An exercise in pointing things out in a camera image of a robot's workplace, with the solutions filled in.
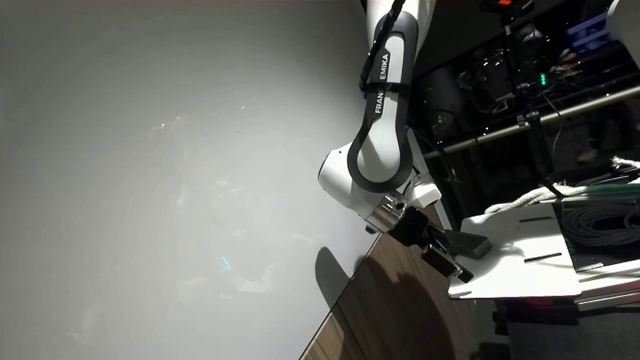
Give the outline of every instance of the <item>metal pole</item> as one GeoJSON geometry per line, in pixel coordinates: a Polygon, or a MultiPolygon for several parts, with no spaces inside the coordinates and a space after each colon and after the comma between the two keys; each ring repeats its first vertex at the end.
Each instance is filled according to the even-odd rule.
{"type": "MultiPolygon", "coordinates": [[[[576,116],[581,113],[585,113],[587,111],[591,111],[593,109],[601,108],[602,106],[607,106],[613,104],[614,102],[618,102],[620,100],[624,100],[627,97],[632,97],[640,95],[640,86],[636,86],[634,88],[629,88],[624,91],[617,92],[615,94],[611,94],[609,96],[601,97],[599,99],[595,99],[593,101],[584,102],[580,105],[572,106],[571,108],[560,110],[560,116],[556,113],[551,113],[540,118],[540,123],[542,125],[548,125],[553,122],[560,120],[561,117],[571,117],[576,116]]],[[[494,141],[499,138],[504,138],[505,136],[517,134],[521,131],[526,131],[530,128],[529,124],[525,126],[509,126],[504,129],[495,131],[493,133],[487,134],[485,136],[480,136],[477,139],[469,139],[463,142],[459,142],[455,145],[447,146],[444,148],[445,152],[456,152],[463,149],[467,149],[469,147],[473,147],[479,143],[487,143],[494,141]]],[[[439,155],[436,151],[431,151],[424,155],[427,159],[437,158],[439,155]]]]}

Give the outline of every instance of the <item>white wall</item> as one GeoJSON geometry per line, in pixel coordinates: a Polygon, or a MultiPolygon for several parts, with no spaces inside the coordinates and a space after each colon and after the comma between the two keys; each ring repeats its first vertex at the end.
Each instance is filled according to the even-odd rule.
{"type": "Polygon", "coordinates": [[[0,31],[1,358],[298,358],[346,283],[319,251],[351,275],[374,239],[316,181],[362,119],[358,2],[16,0],[0,31]]]}

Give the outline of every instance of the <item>franka emika robot arm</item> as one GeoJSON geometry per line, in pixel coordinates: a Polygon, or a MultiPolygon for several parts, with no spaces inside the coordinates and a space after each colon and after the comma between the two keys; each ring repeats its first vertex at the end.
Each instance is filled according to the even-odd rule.
{"type": "Polygon", "coordinates": [[[331,151],[318,174],[323,189],[379,233],[405,246],[418,245],[422,258],[444,276],[473,278],[455,256],[481,258],[490,249],[483,236],[443,230],[419,208],[440,199],[420,148],[407,128],[416,55],[424,42],[436,0],[368,0],[371,52],[361,75],[366,107],[353,142],[331,151]],[[403,195],[414,163],[422,169],[403,195]]]}

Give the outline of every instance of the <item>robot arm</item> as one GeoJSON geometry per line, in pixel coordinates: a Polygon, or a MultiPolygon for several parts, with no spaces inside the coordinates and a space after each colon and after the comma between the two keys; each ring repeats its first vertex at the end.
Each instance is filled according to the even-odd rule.
{"type": "Polygon", "coordinates": [[[368,1],[372,53],[365,64],[371,71],[365,71],[361,81],[367,82],[361,86],[366,98],[362,126],[351,143],[327,155],[318,181],[375,231],[388,233],[406,246],[418,245],[422,258],[441,274],[468,282],[473,275],[454,256],[479,258],[491,248],[488,240],[439,229],[419,211],[441,197],[426,171],[411,179],[406,195],[398,191],[411,176],[414,158],[417,168],[426,169],[415,137],[407,128],[407,117],[413,65],[435,2],[368,1]]]}

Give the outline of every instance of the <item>white rope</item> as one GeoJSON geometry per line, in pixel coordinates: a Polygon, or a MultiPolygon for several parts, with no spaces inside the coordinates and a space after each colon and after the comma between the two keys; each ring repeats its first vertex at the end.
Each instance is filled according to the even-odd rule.
{"type": "MultiPolygon", "coordinates": [[[[632,161],[632,160],[624,160],[617,156],[614,156],[611,159],[614,166],[619,167],[620,165],[630,165],[636,168],[640,168],[640,161],[632,161]]],[[[633,180],[630,184],[640,184],[640,178],[633,180]]],[[[589,191],[589,186],[578,186],[576,188],[572,186],[554,184],[555,188],[560,191],[564,196],[576,196],[576,195],[584,195],[589,191]]],[[[500,211],[507,211],[515,208],[521,208],[523,206],[529,206],[533,204],[537,204],[543,200],[555,199],[556,195],[552,193],[547,188],[538,188],[535,190],[531,190],[528,193],[522,195],[518,198],[518,200],[514,202],[508,202],[505,204],[496,204],[490,206],[487,210],[484,211],[485,214],[498,213],[500,211]]]]}

